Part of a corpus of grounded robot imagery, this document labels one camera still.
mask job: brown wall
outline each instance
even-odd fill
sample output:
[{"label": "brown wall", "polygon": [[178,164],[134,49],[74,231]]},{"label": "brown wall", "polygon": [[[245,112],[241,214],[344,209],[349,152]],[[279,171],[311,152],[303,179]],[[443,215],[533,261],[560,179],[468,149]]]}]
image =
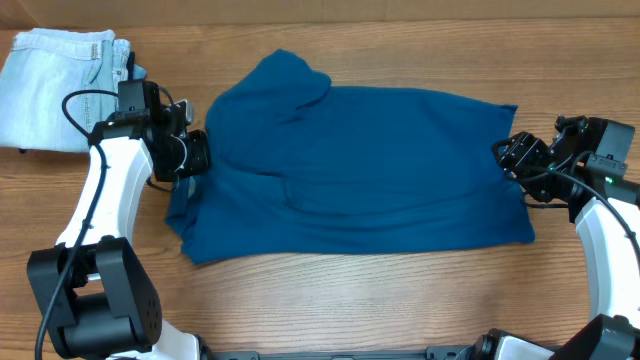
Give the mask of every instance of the brown wall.
[{"label": "brown wall", "polygon": [[0,28],[640,16],[637,0],[0,0]]}]

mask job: brown floor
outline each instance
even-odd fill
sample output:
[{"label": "brown floor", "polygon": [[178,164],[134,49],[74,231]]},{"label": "brown floor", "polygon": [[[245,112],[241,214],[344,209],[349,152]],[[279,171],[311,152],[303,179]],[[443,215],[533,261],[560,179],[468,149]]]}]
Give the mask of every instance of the brown floor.
[{"label": "brown floor", "polygon": [[[277,48],[295,51],[336,85],[421,87],[519,104],[513,132],[527,130],[545,140],[559,113],[640,126],[640,21],[633,18],[117,33],[131,41],[151,80],[174,98],[194,102],[199,126],[216,96]],[[13,34],[0,32],[0,58]],[[628,163],[627,177],[640,181],[638,139]],[[32,358],[40,314],[26,261],[32,250],[51,247],[66,226],[87,165],[84,155],[0,150],[2,359]],[[470,343],[491,327],[551,345],[587,321],[582,248],[564,210],[530,212],[538,235],[530,246],[388,256],[280,254],[196,267],[163,224],[167,203],[164,193],[144,192],[134,248],[165,317],[216,350],[421,349]],[[45,349],[53,351],[49,343]]]}]

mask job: blue cloth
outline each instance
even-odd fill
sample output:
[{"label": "blue cloth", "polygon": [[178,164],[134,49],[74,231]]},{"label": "blue cloth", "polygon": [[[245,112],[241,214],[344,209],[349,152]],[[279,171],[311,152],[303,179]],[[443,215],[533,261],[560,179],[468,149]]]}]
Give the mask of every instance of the blue cloth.
[{"label": "blue cloth", "polygon": [[279,50],[215,101],[213,165],[195,189],[180,184],[166,219],[194,263],[534,240],[520,187],[490,151],[516,106],[330,85]]},{"label": "blue cloth", "polygon": [[[118,91],[127,80],[129,41],[111,30],[75,33],[33,29],[13,39],[0,73],[0,146],[87,152],[87,139],[62,113],[62,99],[76,90]],[[145,76],[142,68],[134,75]],[[108,95],[80,95],[68,103],[87,131],[116,110]]]}]

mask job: light blue denim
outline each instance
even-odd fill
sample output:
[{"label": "light blue denim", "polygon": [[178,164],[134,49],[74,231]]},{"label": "light blue denim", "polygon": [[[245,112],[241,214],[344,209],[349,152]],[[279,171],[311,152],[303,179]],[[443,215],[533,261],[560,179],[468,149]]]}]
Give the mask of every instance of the light blue denim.
[{"label": "light blue denim", "polygon": [[[0,146],[87,152],[87,140],[62,113],[62,99],[76,90],[117,92],[118,82],[128,78],[130,48],[129,41],[116,40],[111,30],[33,29],[16,35],[0,74]],[[86,94],[67,107],[90,132],[116,109],[116,100]]]}]

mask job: waistband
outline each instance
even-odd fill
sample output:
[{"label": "waistband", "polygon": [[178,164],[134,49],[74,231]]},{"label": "waistband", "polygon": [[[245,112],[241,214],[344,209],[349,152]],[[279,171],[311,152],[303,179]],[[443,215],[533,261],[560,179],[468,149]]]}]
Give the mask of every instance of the waistband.
[{"label": "waistband", "polygon": [[13,39],[13,50],[39,49],[78,60],[102,58],[102,42],[113,41],[111,30],[93,33],[74,33],[64,30],[33,29]]}]

